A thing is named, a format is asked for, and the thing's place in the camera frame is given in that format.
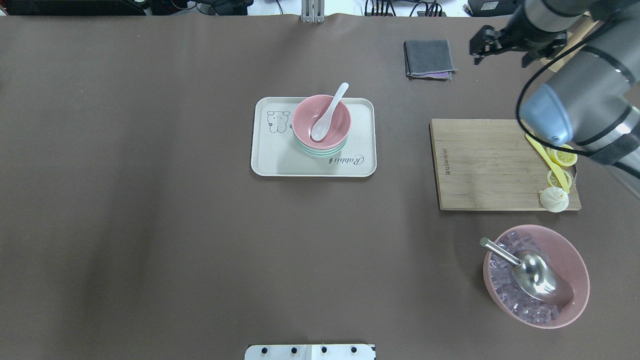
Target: white tray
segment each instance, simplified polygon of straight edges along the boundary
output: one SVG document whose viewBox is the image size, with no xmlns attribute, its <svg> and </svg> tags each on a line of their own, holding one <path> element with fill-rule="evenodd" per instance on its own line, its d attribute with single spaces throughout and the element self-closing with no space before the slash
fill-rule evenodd
<svg viewBox="0 0 640 360">
<path fill-rule="evenodd" d="M 376 170 L 376 127 L 367 99 L 342 98 L 351 113 L 347 143 L 337 154 L 305 153 L 291 128 L 293 111 L 306 97 L 265 97 L 255 105 L 251 168 L 260 176 L 366 177 Z"/>
</svg>

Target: stacked bowls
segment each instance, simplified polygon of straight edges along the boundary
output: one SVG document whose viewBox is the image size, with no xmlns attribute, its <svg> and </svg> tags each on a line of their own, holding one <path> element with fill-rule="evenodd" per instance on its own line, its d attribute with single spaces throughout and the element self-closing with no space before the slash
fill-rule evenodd
<svg viewBox="0 0 640 360">
<path fill-rule="evenodd" d="M 311 156 L 335 155 L 347 143 L 347 134 L 351 128 L 351 114 L 342 101 L 335 107 L 326 136 L 320 141 L 311 138 L 311 129 L 329 107 L 332 99 L 333 96 L 330 95 L 307 97 L 293 112 L 291 120 L 293 136 L 300 149 Z"/>
</svg>

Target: cartoon bear print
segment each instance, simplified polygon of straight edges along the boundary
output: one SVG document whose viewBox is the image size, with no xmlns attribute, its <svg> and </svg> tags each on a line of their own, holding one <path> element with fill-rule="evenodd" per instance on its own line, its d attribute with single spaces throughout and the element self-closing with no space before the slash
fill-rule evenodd
<svg viewBox="0 0 640 360">
<path fill-rule="evenodd" d="M 267 122 L 269 123 L 269 131 L 272 133 L 284 133 L 287 131 L 287 123 L 289 122 L 290 111 L 267 111 Z"/>
</svg>

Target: folded napkin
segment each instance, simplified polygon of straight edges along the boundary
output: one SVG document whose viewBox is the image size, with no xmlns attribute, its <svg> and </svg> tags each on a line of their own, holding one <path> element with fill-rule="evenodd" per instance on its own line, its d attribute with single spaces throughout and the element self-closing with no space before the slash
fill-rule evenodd
<svg viewBox="0 0 640 360">
<path fill-rule="evenodd" d="M 451 79 L 453 67 L 448 40 L 407 40 L 404 67 L 408 78 Z"/>
</svg>

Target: scoop handle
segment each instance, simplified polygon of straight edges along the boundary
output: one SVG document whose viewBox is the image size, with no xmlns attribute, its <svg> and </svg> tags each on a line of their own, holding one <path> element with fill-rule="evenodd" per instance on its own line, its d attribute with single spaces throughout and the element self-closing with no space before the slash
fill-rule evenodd
<svg viewBox="0 0 640 360">
<path fill-rule="evenodd" d="M 347 92 L 348 88 L 349 88 L 349 83 L 340 84 L 340 87 L 335 92 L 335 95 L 333 96 L 333 99 L 331 100 L 331 104 L 329 104 L 329 108 L 326 110 L 327 114 L 329 114 L 329 113 L 333 114 L 333 112 L 335 111 L 335 107 L 338 106 L 338 102 L 340 102 L 340 100 L 344 96 L 344 93 Z"/>
<path fill-rule="evenodd" d="M 502 259 L 506 260 L 509 264 L 511 264 L 511 266 L 520 266 L 520 264 L 522 263 L 520 259 L 510 254 L 507 250 L 504 250 L 503 248 L 499 247 L 498 244 L 494 243 L 488 238 L 481 238 L 480 246 L 500 256 Z"/>
</svg>

